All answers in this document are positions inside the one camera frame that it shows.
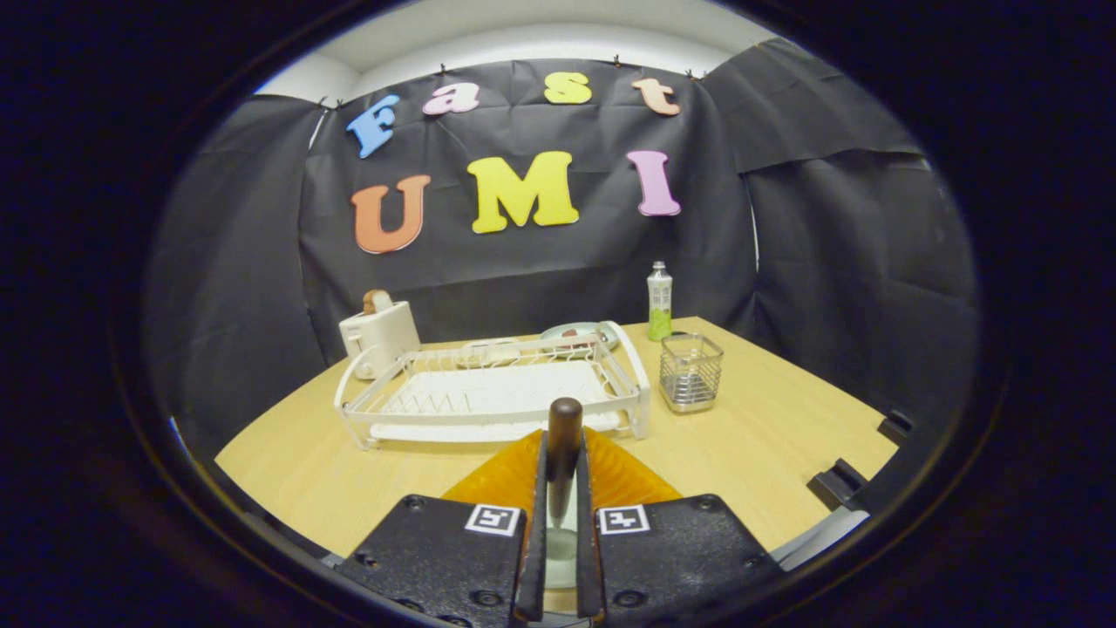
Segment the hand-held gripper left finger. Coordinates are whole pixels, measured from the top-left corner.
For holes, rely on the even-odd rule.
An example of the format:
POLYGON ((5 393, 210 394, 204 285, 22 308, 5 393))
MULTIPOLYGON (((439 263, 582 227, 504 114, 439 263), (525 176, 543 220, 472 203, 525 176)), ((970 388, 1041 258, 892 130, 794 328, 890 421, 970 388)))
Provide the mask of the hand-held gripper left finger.
POLYGON ((490 497, 462 502, 411 494, 337 567, 391 603, 462 627, 526 627, 545 616, 547 533, 545 432, 493 460, 525 487, 527 506, 490 497))

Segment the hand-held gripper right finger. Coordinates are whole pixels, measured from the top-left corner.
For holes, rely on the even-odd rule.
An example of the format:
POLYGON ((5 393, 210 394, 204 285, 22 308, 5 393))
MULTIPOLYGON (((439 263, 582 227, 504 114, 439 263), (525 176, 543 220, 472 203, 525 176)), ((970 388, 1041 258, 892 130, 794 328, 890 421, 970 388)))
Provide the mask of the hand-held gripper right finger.
POLYGON ((575 612, 591 627, 708 624, 785 577, 722 497, 677 495, 594 429, 575 480, 575 612))

